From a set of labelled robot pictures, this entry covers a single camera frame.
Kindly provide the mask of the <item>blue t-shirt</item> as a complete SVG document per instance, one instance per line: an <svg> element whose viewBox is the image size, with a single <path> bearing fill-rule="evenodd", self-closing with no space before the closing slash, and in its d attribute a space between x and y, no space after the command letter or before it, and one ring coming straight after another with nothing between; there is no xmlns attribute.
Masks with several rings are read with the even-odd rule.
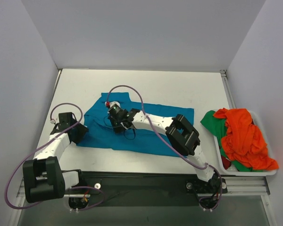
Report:
<svg viewBox="0 0 283 226"><path fill-rule="evenodd" d="M95 104L84 114L84 125L89 129L79 143L81 147L105 148L120 151L177 157L157 135L149 130L138 129L135 132L127 130L119 134L114 133L108 119L105 102L117 101L126 110L141 109L141 103L130 100L128 92L115 92L108 95L102 93Z"/></svg>

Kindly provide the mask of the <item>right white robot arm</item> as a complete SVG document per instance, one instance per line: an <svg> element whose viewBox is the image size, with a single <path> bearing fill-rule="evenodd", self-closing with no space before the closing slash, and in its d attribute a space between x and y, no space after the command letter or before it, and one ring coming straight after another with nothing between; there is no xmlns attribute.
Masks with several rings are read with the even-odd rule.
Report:
<svg viewBox="0 0 283 226"><path fill-rule="evenodd" d="M116 133L143 129L154 132L175 154L194 167L200 188L211 192L222 185L217 171L207 163L200 146L198 131L181 114L164 117L148 114L139 109L122 109L118 102L106 102L108 119Z"/></svg>

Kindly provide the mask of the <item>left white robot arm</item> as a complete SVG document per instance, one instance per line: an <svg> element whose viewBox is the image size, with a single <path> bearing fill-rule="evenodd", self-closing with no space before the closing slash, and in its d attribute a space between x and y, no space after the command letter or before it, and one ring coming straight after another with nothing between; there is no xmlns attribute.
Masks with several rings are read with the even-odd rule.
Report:
<svg viewBox="0 0 283 226"><path fill-rule="evenodd" d="M71 112L60 113L58 123L50 133L52 143L47 145L32 160L23 164L25 198L28 203L64 197L70 188L75 194L82 193L86 182L79 178L79 170L62 171L59 160L71 144L79 144L89 131L78 123Z"/></svg>

